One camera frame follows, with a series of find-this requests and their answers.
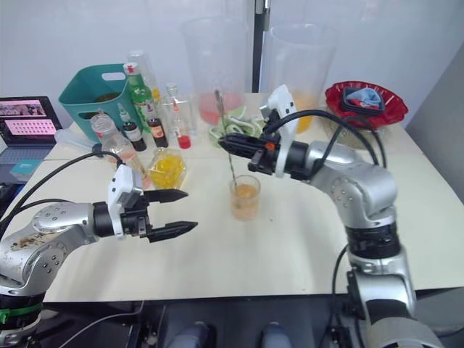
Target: teal basket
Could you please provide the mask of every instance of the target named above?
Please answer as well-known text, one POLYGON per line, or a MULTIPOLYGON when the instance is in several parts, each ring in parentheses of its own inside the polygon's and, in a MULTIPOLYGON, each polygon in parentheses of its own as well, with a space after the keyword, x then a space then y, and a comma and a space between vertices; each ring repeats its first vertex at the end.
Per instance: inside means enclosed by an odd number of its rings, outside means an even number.
POLYGON ((91 140, 99 141, 90 124, 91 117, 99 109, 107 113, 119 129, 123 129, 117 103, 124 106, 130 118, 141 129, 137 111, 129 95, 123 64, 93 65, 79 70, 58 100, 91 140), (102 97, 109 100, 99 101, 102 97))

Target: soy sauce bottle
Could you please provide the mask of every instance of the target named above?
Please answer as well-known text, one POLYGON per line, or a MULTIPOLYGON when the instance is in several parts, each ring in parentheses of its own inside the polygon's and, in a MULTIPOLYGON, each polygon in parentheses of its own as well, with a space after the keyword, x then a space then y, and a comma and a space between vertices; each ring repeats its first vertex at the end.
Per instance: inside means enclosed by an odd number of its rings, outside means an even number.
POLYGON ((117 103, 117 107, 119 108, 119 116, 121 120, 123 120, 124 125, 124 133, 125 136, 130 140, 133 145, 133 148, 136 151, 143 151, 146 149, 146 144, 144 139, 142 138, 142 134, 137 127, 137 124, 131 120, 131 116, 124 110, 124 107, 121 103, 117 103))
POLYGON ((157 147, 167 147, 167 138, 165 129, 162 127, 161 120, 158 117, 153 117, 148 120, 150 132, 152 132, 153 139, 157 147))

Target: red bowl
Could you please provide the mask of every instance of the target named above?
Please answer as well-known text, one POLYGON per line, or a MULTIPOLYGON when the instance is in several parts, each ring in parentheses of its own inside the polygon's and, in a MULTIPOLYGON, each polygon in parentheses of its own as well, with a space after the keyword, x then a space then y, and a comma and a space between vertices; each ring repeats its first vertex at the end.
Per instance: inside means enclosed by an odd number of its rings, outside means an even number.
MULTIPOLYGON (((370 123, 370 126, 374 129, 382 127, 384 125, 391 125, 399 121, 403 121, 407 114, 407 107, 403 100, 399 98, 395 93, 385 89, 384 87, 374 85, 373 83, 367 83, 362 81, 344 81, 338 82, 332 85, 332 87, 326 90, 326 103, 328 107, 335 112, 340 118, 346 118, 349 116, 357 116, 356 112, 344 111, 341 108, 341 100, 343 98, 343 88, 354 87, 364 88, 370 87, 377 91, 385 103, 385 111, 379 115, 373 117, 367 117, 366 120, 370 123)), ((350 121, 355 127, 363 128, 363 124, 358 121, 350 121)))

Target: green tape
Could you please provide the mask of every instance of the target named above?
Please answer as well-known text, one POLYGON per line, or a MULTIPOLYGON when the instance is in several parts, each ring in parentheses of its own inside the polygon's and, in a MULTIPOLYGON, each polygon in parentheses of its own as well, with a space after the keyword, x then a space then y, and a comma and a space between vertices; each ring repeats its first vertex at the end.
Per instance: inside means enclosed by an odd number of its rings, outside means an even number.
POLYGON ((15 308, 13 310, 9 308, 4 308, 0 310, 0 323, 5 324, 9 317, 19 317, 20 315, 29 314, 40 310, 42 308, 42 302, 35 304, 33 306, 24 307, 24 308, 15 308))

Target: black cable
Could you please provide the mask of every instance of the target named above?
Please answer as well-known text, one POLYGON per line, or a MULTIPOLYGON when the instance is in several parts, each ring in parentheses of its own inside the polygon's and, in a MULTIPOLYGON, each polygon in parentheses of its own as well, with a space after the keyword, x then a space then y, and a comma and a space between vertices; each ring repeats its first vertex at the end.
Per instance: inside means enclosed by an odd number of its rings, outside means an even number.
POLYGON ((374 164, 378 165, 378 158, 377 158, 376 153, 373 150, 373 147, 369 144, 369 142, 361 134, 361 132, 359 132, 359 130, 356 129, 356 127, 353 127, 352 125, 350 125, 347 121, 335 115, 329 114, 328 112, 325 112, 323 110, 303 110, 303 111, 294 112, 293 114, 290 114, 290 115, 285 116, 284 118, 281 118, 280 120, 273 123, 272 125, 266 126, 262 131, 264 134, 274 133, 286 123, 296 120, 298 118, 304 117, 304 116, 318 116, 318 117, 326 118, 330 121, 337 123, 338 125, 343 126, 348 131, 350 131, 359 141, 361 141, 362 145, 364 145, 364 147, 368 150, 369 155, 372 157, 374 164))
POLYGON ((337 325, 341 326, 341 318, 340 318, 340 313, 339 310, 336 306, 336 275, 339 272, 339 267, 340 267, 340 262, 347 252, 348 246, 345 245, 345 247, 340 251, 339 256, 336 258, 335 262, 335 267, 333 268, 333 275, 332 275, 332 305, 333 305, 333 314, 335 315, 336 323, 337 325))
POLYGON ((380 150, 380 153, 382 156, 382 165, 384 166, 384 168, 386 168, 386 155, 385 155, 384 145, 382 144, 382 140, 378 136, 376 130, 372 128, 370 123, 362 116, 349 116, 349 117, 344 118, 344 120, 347 122, 351 120, 359 121, 372 133, 372 136, 376 140, 378 149, 380 150))
POLYGON ((360 319, 358 317, 355 318, 355 331, 360 348, 365 348, 363 336, 361 335, 360 319))
POLYGON ((38 190, 39 187, 41 187, 45 182, 47 182, 49 179, 53 178, 56 174, 58 174, 59 172, 61 172, 65 168, 67 168, 67 167, 69 167, 71 165, 74 165, 75 163, 80 162, 80 161, 82 161, 82 160, 84 160, 86 158, 96 156, 96 155, 99 155, 99 154, 100 155, 105 154, 107 156, 114 157, 116 159, 116 166, 117 167, 119 167, 123 163, 121 158, 118 155, 114 154, 113 152, 98 151, 98 152, 92 152, 92 153, 89 153, 89 154, 84 154, 82 156, 79 156, 79 157, 77 157, 75 159, 70 160, 69 162, 66 162, 63 165, 60 165, 57 169, 53 170, 51 173, 49 173, 47 176, 45 176, 39 182, 37 182, 36 185, 31 187, 29 189, 29 191, 26 192, 25 195, 21 197, 19 202, 16 203, 16 205, 14 206, 14 208, 12 209, 10 214, 6 218, 4 218, 4 220, 2 221, 2 224, 0 225, 0 240, 3 237, 5 231, 7 230, 8 225, 11 223, 13 217, 17 214, 17 211, 22 207, 22 205, 26 202, 26 200, 28 200, 28 198, 30 196, 32 196, 32 194, 38 190))
POLYGON ((464 331, 464 326, 462 328, 459 328, 457 330, 454 330, 454 331, 451 331, 451 332, 447 332, 447 333, 442 333, 442 334, 436 334, 436 336, 439 338, 439 339, 444 339, 445 337, 450 337, 450 336, 454 336, 460 332, 463 332, 464 331))
POLYGON ((323 332, 323 335, 322 337, 320 338, 320 341, 319 341, 319 348, 322 347, 322 343, 324 342, 324 337, 326 337, 326 333, 328 332, 329 328, 331 327, 332 325, 332 318, 335 316, 335 319, 336 319, 336 323, 338 326, 341 326, 341 317, 340 317, 340 313, 338 311, 338 308, 337 308, 337 304, 336 304, 336 276, 339 272, 339 268, 340 268, 340 262, 341 262, 341 259, 343 258, 343 256, 345 255, 345 253, 347 252, 347 248, 348 246, 345 245, 344 248, 340 251, 340 254, 339 256, 336 258, 336 261, 335 261, 335 267, 333 268, 333 273, 332 273, 332 305, 331 305, 331 314, 330 316, 328 317, 328 320, 327 320, 327 324, 326 324, 326 328, 323 332))
POLYGON ((331 140, 328 142, 328 145, 326 147, 326 150, 324 151, 323 156, 314 162, 314 165, 312 166, 312 170, 310 174, 310 181, 312 180, 312 178, 314 178, 314 175, 316 175, 318 171, 322 169, 322 167, 324 166, 324 163, 326 163, 327 157, 331 153, 332 148, 334 147, 336 140, 339 137, 342 130, 343 130, 343 127, 339 125, 339 127, 335 130, 335 133, 332 135, 331 140))
MULTIPOLYGON (((19 210, 12 216, 18 215, 20 212, 23 212, 26 209, 29 209, 31 207, 35 207, 36 205, 43 204, 43 203, 63 203, 63 202, 69 202, 66 199, 58 199, 58 198, 48 198, 48 199, 39 199, 38 201, 29 203, 27 205, 23 205, 19 210)), ((4 218, 2 221, 0 221, 0 225, 9 217, 9 215, 4 218)))

